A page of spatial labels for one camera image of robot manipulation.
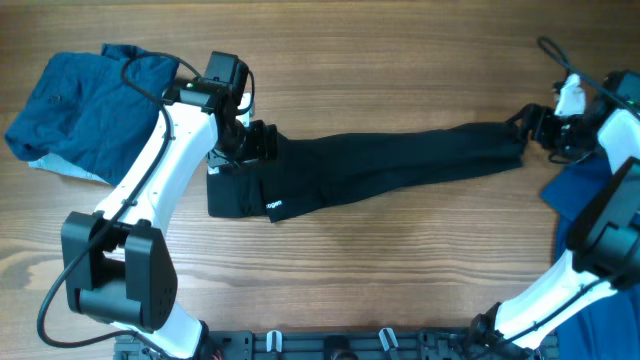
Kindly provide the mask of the black t-shirt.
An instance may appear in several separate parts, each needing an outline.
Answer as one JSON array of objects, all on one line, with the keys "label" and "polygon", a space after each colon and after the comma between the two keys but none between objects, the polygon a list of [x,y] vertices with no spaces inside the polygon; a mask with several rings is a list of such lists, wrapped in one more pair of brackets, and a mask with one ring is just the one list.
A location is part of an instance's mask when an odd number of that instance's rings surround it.
[{"label": "black t-shirt", "polygon": [[306,140],[278,135],[276,159],[208,176],[207,210],[278,222],[399,188],[515,169],[524,147],[516,129],[496,122]]}]

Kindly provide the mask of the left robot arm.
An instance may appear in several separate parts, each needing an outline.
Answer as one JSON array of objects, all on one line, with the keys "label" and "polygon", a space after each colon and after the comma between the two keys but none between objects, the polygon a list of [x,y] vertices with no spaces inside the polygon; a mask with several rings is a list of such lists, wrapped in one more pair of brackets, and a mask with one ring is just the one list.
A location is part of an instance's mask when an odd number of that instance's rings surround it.
[{"label": "left robot arm", "polygon": [[178,278],[165,242],[172,214],[207,156],[214,167],[275,156],[275,128],[253,120],[242,82],[178,82],[156,100],[156,126],[127,174],[91,214],[61,229],[63,289],[70,310],[114,326],[161,359],[213,359],[208,326],[176,301]]}]

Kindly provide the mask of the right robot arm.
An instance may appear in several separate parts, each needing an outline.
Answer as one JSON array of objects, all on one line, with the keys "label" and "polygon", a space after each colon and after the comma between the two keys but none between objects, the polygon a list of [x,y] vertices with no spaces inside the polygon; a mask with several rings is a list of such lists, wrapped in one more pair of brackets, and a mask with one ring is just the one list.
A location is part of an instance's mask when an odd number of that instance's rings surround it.
[{"label": "right robot arm", "polygon": [[613,174],[576,216],[559,260],[515,298],[478,315],[467,342],[525,359],[589,306],[639,284],[639,112],[614,110],[597,133]]}]

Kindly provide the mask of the folded dark blue garment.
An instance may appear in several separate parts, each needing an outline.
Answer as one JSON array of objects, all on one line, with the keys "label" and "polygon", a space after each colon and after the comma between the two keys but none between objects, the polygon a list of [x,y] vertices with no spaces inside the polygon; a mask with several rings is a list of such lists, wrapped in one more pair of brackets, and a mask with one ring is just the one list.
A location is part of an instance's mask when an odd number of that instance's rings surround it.
[{"label": "folded dark blue garment", "polygon": [[21,161],[54,154],[112,186],[120,183],[152,134],[159,109],[127,86],[155,97],[173,82],[178,63],[143,57],[134,45],[104,44],[100,54],[60,52],[45,67],[4,135]]}]

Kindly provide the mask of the blue t-shirt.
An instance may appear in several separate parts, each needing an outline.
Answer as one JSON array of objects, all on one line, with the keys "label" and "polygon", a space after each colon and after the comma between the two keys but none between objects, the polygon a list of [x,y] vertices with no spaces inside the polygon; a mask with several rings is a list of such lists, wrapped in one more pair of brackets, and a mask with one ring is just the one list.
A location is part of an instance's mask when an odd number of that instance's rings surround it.
[{"label": "blue t-shirt", "polygon": [[[562,170],[540,197],[559,215],[554,259],[567,249],[578,214],[612,177],[607,160],[595,158]],[[639,360],[639,288],[601,299],[557,327],[562,359]]]}]

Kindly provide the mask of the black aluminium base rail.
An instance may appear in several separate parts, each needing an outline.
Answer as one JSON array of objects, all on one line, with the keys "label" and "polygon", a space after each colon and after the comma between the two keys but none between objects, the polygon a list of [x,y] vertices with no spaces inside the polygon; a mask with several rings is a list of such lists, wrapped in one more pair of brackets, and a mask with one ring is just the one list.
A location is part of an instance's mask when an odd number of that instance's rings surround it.
[{"label": "black aluminium base rail", "polygon": [[196,359],[207,360],[455,360],[533,359],[559,360],[557,337],[549,335],[535,350],[515,352],[509,345],[489,354],[487,345],[472,342],[462,328],[377,332],[298,332],[272,330],[212,331]]}]

